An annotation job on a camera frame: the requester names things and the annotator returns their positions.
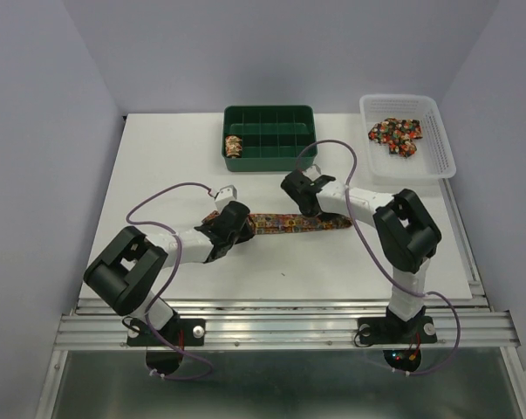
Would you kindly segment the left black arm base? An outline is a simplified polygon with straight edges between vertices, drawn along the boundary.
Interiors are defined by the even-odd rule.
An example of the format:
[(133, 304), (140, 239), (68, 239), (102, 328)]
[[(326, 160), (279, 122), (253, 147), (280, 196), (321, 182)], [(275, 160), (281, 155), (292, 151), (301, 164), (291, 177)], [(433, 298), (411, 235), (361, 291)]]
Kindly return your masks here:
[[(130, 347), (162, 347), (160, 341), (148, 325), (139, 319), (126, 317), (121, 321), (126, 328), (126, 344)], [(158, 334), (174, 346), (202, 347), (206, 332), (206, 320), (201, 318), (185, 318), (171, 320)]]

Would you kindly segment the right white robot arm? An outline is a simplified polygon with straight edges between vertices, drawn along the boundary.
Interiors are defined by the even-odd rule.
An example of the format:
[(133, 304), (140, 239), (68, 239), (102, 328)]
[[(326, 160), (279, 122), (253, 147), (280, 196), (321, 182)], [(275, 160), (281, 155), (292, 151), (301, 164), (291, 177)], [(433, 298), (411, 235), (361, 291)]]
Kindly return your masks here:
[[(425, 313), (427, 269), (442, 239), (419, 196), (410, 189), (393, 195), (351, 188), (333, 176), (311, 178), (299, 170), (285, 176), (281, 189), (304, 216), (340, 215), (351, 219), (372, 261), (392, 285), (385, 319), (387, 335), (394, 340), (412, 335), (415, 320)], [(359, 227), (362, 223), (376, 230), (390, 271), (366, 242)]]

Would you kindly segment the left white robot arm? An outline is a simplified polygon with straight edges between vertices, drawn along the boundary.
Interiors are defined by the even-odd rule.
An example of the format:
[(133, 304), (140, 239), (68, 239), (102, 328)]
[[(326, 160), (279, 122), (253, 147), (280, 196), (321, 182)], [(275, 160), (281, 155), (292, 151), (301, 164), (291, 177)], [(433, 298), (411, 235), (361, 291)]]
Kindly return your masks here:
[(177, 235), (147, 236), (127, 226), (85, 270), (83, 281), (119, 316), (147, 325), (157, 343), (177, 335), (177, 313), (152, 290), (160, 272), (181, 264), (207, 264), (223, 258), (240, 241), (253, 235), (248, 229), (249, 208), (227, 203), (212, 221)]

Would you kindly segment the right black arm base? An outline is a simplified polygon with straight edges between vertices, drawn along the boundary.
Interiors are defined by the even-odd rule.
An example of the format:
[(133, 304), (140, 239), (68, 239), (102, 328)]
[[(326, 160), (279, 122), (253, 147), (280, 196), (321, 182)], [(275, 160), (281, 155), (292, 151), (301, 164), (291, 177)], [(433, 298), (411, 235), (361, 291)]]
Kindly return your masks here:
[(371, 317), (358, 320), (359, 341), (364, 346), (434, 344), (438, 342), (433, 319), (425, 316), (402, 322), (395, 318)]

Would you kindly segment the colourful squares patterned tie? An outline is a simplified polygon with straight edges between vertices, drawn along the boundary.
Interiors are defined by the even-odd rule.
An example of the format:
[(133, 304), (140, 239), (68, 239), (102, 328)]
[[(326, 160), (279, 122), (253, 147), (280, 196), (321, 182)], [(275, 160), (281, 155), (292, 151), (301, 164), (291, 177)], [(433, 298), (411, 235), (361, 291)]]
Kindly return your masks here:
[(252, 213), (242, 230), (242, 235), (294, 234), (324, 230), (343, 230), (352, 227), (352, 221), (345, 216), (333, 215), (321, 220), (301, 214)]

